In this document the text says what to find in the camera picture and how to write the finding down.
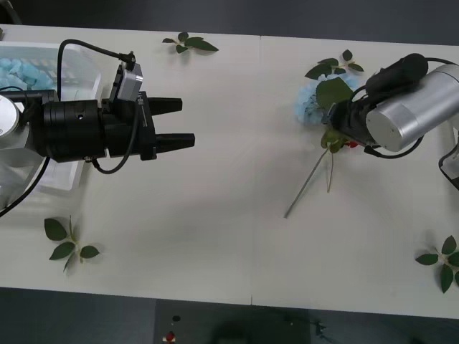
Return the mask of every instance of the white plastic container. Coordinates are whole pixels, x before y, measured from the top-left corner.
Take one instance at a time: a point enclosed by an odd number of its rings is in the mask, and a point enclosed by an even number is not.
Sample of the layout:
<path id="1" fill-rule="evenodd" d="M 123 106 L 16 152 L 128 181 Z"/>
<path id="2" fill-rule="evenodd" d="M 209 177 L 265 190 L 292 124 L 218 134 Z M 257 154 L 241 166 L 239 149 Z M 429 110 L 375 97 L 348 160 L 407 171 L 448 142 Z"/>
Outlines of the white plastic container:
<path id="1" fill-rule="evenodd" d="M 0 42 L 0 58 L 20 59 L 48 74 L 57 87 L 58 44 Z M 79 46 L 69 44 L 62 58 L 62 99 L 95 99 L 100 85 L 100 70 L 90 56 Z M 51 160 L 37 186 L 42 192 L 66 194 L 79 182 L 84 162 L 56 163 Z"/>

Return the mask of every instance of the flower stem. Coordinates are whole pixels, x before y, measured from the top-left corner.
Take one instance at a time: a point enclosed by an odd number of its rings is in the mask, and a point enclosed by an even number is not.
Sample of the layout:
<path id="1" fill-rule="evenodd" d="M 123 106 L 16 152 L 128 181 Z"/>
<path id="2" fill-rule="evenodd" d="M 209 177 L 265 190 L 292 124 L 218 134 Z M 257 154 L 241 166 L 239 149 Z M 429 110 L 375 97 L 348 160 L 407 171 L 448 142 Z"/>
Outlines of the flower stem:
<path id="1" fill-rule="evenodd" d="M 330 179 L 328 180 L 327 193 L 330 193 L 331 178 L 333 177 L 333 153 L 331 153 Z"/>
<path id="2" fill-rule="evenodd" d="M 334 67 L 334 68 L 342 68 L 342 67 L 347 67 L 347 66 L 348 66 L 348 65 L 350 65 L 351 63 L 354 63 L 354 61 L 353 61 L 353 60 L 351 60 L 351 61 L 345 62 L 345 63 L 343 63 L 343 64 L 340 64 L 339 66 L 336 66 L 336 67 Z"/>
<path id="3" fill-rule="evenodd" d="M 81 257 L 80 243 L 79 243 L 77 240 L 75 240 L 74 238 L 70 238 L 70 241 L 71 241 L 72 243 L 74 243 L 75 246 L 77 247 L 77 251 L 76 251 L 76 252 L 77 252 L 77 254 L 78 254 L 78 257 L 80 258 L 80 263 L 83 263 L 83 259 L 82 259 L 82 257 Z"/>
<path id="4" fill-rule="evenodd" d="M 303 193 L 304 189 L 306 188 L 306 185 L 308 185 L 308 183 L 309 183 L 311 177 L 313 176 L 314 172 L 316 172 L 316 169 L 317 169 L 318 165 L 321 163 L 323 157 L 328 153 L 329 150 L 330 150 L 330 147 L 327 147 L 327 149 L 325 149 L 325 152 L 323 152 L 321 157 L 317 160 L 316 165 L 314 166 L 314 168 L 311 171 L 311 173 L 309 173 L 309 176 L 306 179 L 306 181 L 304 182 L 303 186 L 301 187 L 300 192 L 298 192 L 298 195 L 296 195 L 295 200 L 293 201 L 293 203 L 288 207 L 287 211 L 285 212 L 284 219 L 287 219 L 288 215 L 290 215 L 290 212 L 293 210 L 293 207 L 295 206 L 296 202 L 298 202 L 298 200 L 300 199 L 300 196 Z"/>
<path id="5" fill-rule="evenodd" d="M 436 247 L 435 247 L 435 251 L 437 252 L 439 258 L 443 261 L 443 264 L 444 264 L 444 265 L 449 266 L 453 271 L 459 269 L 459 267 L 455 267 L 455 266 L 451 265 L 451 264 L 449 263 L 449 261 L 446 259 L 446 257 L 445 257 L 443 254 L 439 253 L 439 251 L 437 250 Z"/>

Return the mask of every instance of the black cable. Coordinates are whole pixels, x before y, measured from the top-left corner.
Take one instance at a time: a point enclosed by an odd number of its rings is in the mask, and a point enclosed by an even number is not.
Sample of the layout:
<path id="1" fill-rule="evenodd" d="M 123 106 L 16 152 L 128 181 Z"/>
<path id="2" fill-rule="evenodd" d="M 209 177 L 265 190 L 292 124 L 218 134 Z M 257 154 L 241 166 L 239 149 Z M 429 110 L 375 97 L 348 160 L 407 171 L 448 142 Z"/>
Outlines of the black cable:
<path id="1" fill-rule="evenodd" d="M 403 153 L 400 153 L 400 154 L 395 154 L 393 156 L 387 156 L 385 154 L 382 154 L 376 150 L 374 150 L 372 147 L 370 147 L 369 145 L 367 147 L 365 147 L 364 149 L 364 152 L 371 155 L 371 156 L 376 156 L 377 158 L 383 158 L 383 159 L 398 159 L 398 158 L 403 158 L 404 156 L 407 156 L 408 154 L 410 154 L 412 151 L 414 151 L 417 147 L 419 147 L 419 145 L 421 144 L 422 142 L 422 139 L 424 138 L 424 136 L 421 136 L 420 138 L 417 139 L 417 141 L 415 142 L 414 145 L 411 146 L 410 149 L 407 149 L 405 152 Z"/>
<path id="2" fill-rule="evenodd" d="M 360 91 L 363 91 L 363 90 L 365 90 L 365 85 L 361 86 L 357 90 L 353 91 L 351 97 L 349 98 L 349 102 L 352 102 L 352 100 L 357 95 L 357 93 L 359 93 Z"/>
<path id="3" fill-rule="evenodd" d="M 57 52 L 57 96 L 59 100 L 61 100 L 61 84 L 62 84 L 62 56 L 64 54 L 64 48 L 67 44 L 76 44 L 82 47 L 94 50 L 95 52 L 99 52 L 104 55 L 108 55 L 114 57 L 116 59 L 121 58 L 121 54 L 117 52 L 111 52 L 110 50 L 102 49 L 96 47 L 95 45 L 88 44 L 86 42 L 80 41 L 79 39 L 66 39 L 63 41 L 59 46 L 59 51 Z"/>
<path id="4" fill-rule="evenodd" d="M 448 61 L 447 59 L 438 59 L 437 57 L 426 57 L 425 59 L 428 62 L 439 62 L 444 63 L 445 65 L 457 65 L 456 63 Z"/>
<path id="5" fill-rule="evenodd" d="M 26 109 L 29 108 L 29 98 L 27 97 L 27 93 L 25 90 L 23 90 L 22 88 L 20 87 L 17 87 L 17 86 L 6 86 L 6 87 L 2 87 L 0 88 L 0 92 L 1 91 L 5 91 L 5 90 L 8 90 L 9 88 L 14 88 L 15 90 L 19 90 L 21 92 L 24 93 L 24 97 L 26 98 L 26 105 L 24 106 L 24 111 L 22 112 L 22 114 L 24 114 L 26 112 Z"/>
<path id="6" fill-rule="evenodd" d="M 48 167 L 48 163 L 49 161 L 51 160 L 51 158 L 45 158 L 44 159 L 44 163 L 43 163 L 43 166 L 42 166 L 42 169 L 40 170 L 40 172 L 38 173 L 38 176 L 35 178 L 34 182 L 32 183 L 32 185 L 20 196 L 16 199 L 16 201 L 14 201 L 13 203 L 11 203 L 9 206 L 7 206 L 5 209 L 3 209 L 2 211 L 0 211 L 0 217 L 2 217 L 3 215 L 5 215 L 6 213 L 10 212 L 11 210 L 13 210 L 18 204 L 20 204 L 26 197 L 28 197 L 28 195 L 30 195 L 30 193 L 34 190 L 35 186 L 37 186 L 37 184 L 40 182 L 40 179 L 43 177 L 44 175 L 44 172 L 46 171 L 46 167 Z"/>
<path id="7" fill-rule="evenodd" d="M 110 50 L 106 50 L 106 49 L 102 49 L 102 48 L 96 47 L 94 45 L 91 45 L 91 44 L 88 44 L 86 42 L 80 41 L 78 39 L 66 39 L 59 46 L 59 51 L 57 53 L 57 96 L 58 96 L 59 100 L 61 99 L 61 96 L 62 96 L 62 56 L 64 54 L 64 48 L 65 48 L 65 46 L 67 44 L 81 45 L 82 47 L 86 47 L 88 49 L 94 50 L 94 51 L 99 52 L 101 54 L 105 54 L 105 55 L 108 55 L 108 56 L 111 56 L 111 57 L 114 57 L 114 58 L 117 58 L 117 59 L 122 59 L 122 60 L 126 60 L 126 57 L 128 56 L 128 55 L 123 56 L 123 54 L 119 54 L 119 53 L 116 53 L 116 52 L 111 52 Z M 24 96 L 25 96 L 25 99 L 26 99 L 26 105 L 25 105 L 24 111 L 22 113 L 23 116 L 24 116 L 24 114 L 26 113 L 26 108 L 28 109 L 28 107 L 29 107 L 29 98 L 27 97 L 27 93 L 22 88 L 16 87 L 16 86 L 3 87 L 3 88 L 0 88 L 0 91 L 7 90 L 9 88 L 14 88 L 14 89 L 17 89 L 19 91 L 24 92 Z M 93 161 L 93 165 L 101 173 L 105 173 L 105 174 L 115 173 L 116 171 L 119 171 L 119 169 L 121 167 L 123 167 L 123 165 L 128 160 L 128 157 L 131 154 L 131 151 L 133 149 L 133 142 L 134 142 L 134 140 L 136 138 L 136 133 L 137 133 L 137 123 L 138 123 L 137 114 L 134 114 L 134 121 L 133 122 L 134 122 L 133 131 L 132 131 L 132 136 L 131 136 L 131 141 L 129 143 L 128 151 L 126 152 L 125 156 L 123 157 L 123 160 L 120 162 L 120 164 L 118 166 L 116 166 L 113 170 L 104 171 L 103 169 L 100 168 L 100 166 L 99 166 L 97 161 Z M 28 197 L 28 195 L 30 195 L 30 193 L 34 190 L 35 186 L 37 186 L 37 184 L 40 182 L 40 179 L 42 179 L 42 177 L 44 175 L 44 172 L 46 171 L 46 168 L 48 167 L 48 164 L 49 164 L 50 160 L 51 160 L 50 157 L 46 157 L 44 159 L 44 163 L 42 165 L 42 168 L 41 168 L 40 172 L 38 173 L 37 177 L 35 178 L 34 182 L 32 183 L 32 185 L 20 197 L 18 197 L 18 199 L 16 199 L 15 201 L 13 201 L 13 203 L 9 204 L 5 209 L 0 211 L 0 217 L 2 217 L 3 215 L 9 213 L 18 204 L 20 204 L 26 197 Z"/>
<path id="8" fill-rule="evenodd" d="M 57 52 L 57 96 L 59 97 L 59 100 L 61 100 L 61 85 L 62 85 L 62 56 L 64 54 L 64 48 L 67 44 L 76 44 L 80 45 L 82 47 L 91 49 L 95 52 L 99 52 L 104 55 L 108 55 L 111 57 L 114 57 L 116 59 L 121 59 L 124 62 L 129 62 L 129 63 L 135 63 L 135 58 L 133 57 L 133 54 L 121 54 L 117 52 L 111 52 L 110 50 L 106 50 L 103 48 L 96 47 L 95 45 L 88 44 L 86 42 L 80 41 L 78 39 L 66 39 L 63 41 L 60 46 L 59 46 L 59 51 Z M 113 169 L 111 170 L 104 170 L 100 167 L 99 162 L 97 159 L 92 159 L 93 166 L 95 167 L 96 170 L 103 174 L 112 174 L 115 172 L 118 172 L 126 163 L 126 161 L 129 158 L 129 155 L 132 153 L 133 147 L 134 147 L 134 142 L 136 141 L 136 136 L 137 136 L 137 127 L 138 127 L 138 118 L 137 118 L 137 113 L 133 114 L 134 120 L 133 120 L 133 128 L 132 128 L 132 133 L 131 133 L 131 139 L 129 141 L 129 146 L 128 150 L 126 151 L 125 155 L 123 156 L 123 160 Z"/>
<path id="9" fill-rule="evenodd" d="M 26 109 L 28 109 L 28 105 L 29 105 L 29 98 L 27 97 L 27 93 L 26 91 L 24 91 L 22 88 L 20 87 L 16 87 L 16 86 L 7 86 L 7 87 L 2 87 L 0 88 L 0 92 L 3 91 L 3 90 L 7 90 L 9 88 L 14 88 L 16 90 L 19 90 L 19 91 L 22 91 L 24 92 L 24 96 L 26 98 L 26 105 L 24 107 L 24 111 L 22 112 L 22 114 L 25 114 L 26 112 Z M 44 160 L 44 163 L 43 163 L 43 166 L 42 166 L 42 169 L 40 170 L 40 172 L 38 173 L 37 177 L 35 178 L 34 182 L 32 183 L 32 185 L 20 196 L 18 197 L 15 201 L 13 201 L 13 203 L 9 204 L 7 207 L 5 207 L 5 209 L 3 209 L 2 211 L 0 211 L 0 217 L 2 217 L 3 215 L 9 213 L 11 210 L 13 210 L 18 204 L 20 204 L 28 195 L 30 195 L 30 193 L 34 190 L 35 186 L 37 186 L 37 184 L 40 182 L 40 179 L 43 177 L 44 175 L 44 172 L 46 171 L 46 167 L 48 167 L 48 163 L 49 163 L 49 160 L 51 160 L 50 158 L 45 158 Z"/>
<path id="10" fill-rule="evenodd" d="M 113 168 L 111 170 L 104 170 L 104 169 L 102 169 L 100 167 L 98 160 L 97 159 L 93 159 L 92 163 L 93 163 L 93 166 L 95 167 L 95 169 L 98 170 L 99 172 L 103 173 L 103 174 L 113 174 L 115 172 L 118 172 L 124 166 L 124 164 L 126 163 L 126 161 L 128 160 L 129 156 L 132 153 L 132 150 L 134 148 L 134 142 L 136 141 L 137 129 L 138 129 L 138 116 L 137 116 L 137 113 L 134 113 L 134 121 L 133 121 L 133 124 L 132 124 L 131 140 L 129 141 L 128 150 L 124 154 L 123 160 L 121 160 L 120 163 L 115 168 Z"/>
<path id="11" fill-rule="evenodd" d="M 445 161 L 446 158 L 449 158 L 452 154 L 454 154 L 454 152 L 456 152 L 456 150 L 458 149 L 458 146 L 459 146 L 459 136 L 458 136 L 458 143 L 456 143 L 456 145 L 454 146 L 454 148 L 448 152 L 445 156 L 442 156 L 442 158 L 438 161 L 438 168 L 440 169 L 440 172 L 445 176 L 445 178 L 447 180 L 449 180 L 449 182 L 455 187 L 457 188 L 457 190 L 459 190 L 459 187 L 456 183 L 453 183 L 453 180 L 449 177 L 448 174 L 446 174 L 444 172 L 444 170 L 442 169 L 443 167 L 443 162 Z"/>

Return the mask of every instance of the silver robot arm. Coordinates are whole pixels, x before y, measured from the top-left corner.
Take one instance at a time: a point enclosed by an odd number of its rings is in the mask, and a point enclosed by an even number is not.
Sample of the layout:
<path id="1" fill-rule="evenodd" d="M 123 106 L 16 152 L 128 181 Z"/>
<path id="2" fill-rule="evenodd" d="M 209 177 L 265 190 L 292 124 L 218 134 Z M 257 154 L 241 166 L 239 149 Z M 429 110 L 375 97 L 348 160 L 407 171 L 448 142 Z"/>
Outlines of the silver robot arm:
<path id="1" fill-rule="evenodd" d="M 427 74 L 428 62 L 442 62 Z M 366 96 L 352 101 L 366 90 Z M 333 107 L 326 119 L 334 129 L 365 146 L 365 153 L 393 159 L 411 153 L 424 134 L 459 113 L 459 66 L 452 62 L 411 54 L 370 77 L 351 99 Z M 383 147 L 400 152 L 385 155 Z M 439 163 L 443 175 L 459 190 L 459 145 Z"/>

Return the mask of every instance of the red flower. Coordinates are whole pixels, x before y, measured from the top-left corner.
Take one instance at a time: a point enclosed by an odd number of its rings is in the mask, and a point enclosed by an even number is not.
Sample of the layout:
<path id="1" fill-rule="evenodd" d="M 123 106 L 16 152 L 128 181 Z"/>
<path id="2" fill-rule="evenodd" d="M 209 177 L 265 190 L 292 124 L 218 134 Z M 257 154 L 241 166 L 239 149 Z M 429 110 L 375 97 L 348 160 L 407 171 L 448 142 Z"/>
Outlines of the red flower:
<path id="1" fill-rule="evenodd" d="M 347 145 L 350 148 L 355 148 L 358 146 L 357 142 L 354 142 L 354 141 L 346 142 L 345 145 Z"/>

